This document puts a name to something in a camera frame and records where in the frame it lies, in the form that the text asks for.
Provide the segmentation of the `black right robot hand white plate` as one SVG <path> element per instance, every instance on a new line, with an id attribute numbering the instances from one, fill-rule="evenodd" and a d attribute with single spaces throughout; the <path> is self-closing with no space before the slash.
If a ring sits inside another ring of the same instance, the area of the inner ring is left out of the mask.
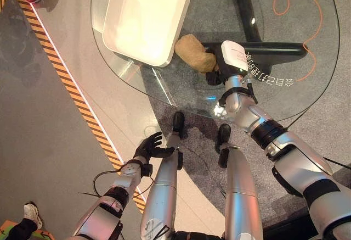
<path id="1" fill-rule="evenodd" d="M 213 71 L 206 73 L 207 83 L 211 86 L 225 84 L 231 76 L 245 77 L 248 64 L 245 49 L 242 45 L 225 40 L 222 43 L 205 43 L 206 53 L 213 53 L 216 65 Z"/>

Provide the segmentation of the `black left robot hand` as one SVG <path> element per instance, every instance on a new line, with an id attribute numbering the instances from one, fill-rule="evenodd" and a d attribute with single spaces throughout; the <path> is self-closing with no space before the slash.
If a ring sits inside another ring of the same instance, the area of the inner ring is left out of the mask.
<path id="1" fill-rule="evenodd" d="M 149 163 L 150 158 L 168 158 L 175 151 L 174 147 L 162 148 L 162 132 L 156 132 L 142 140 L 136 148 L 133 158 L 142 157 Z"/>

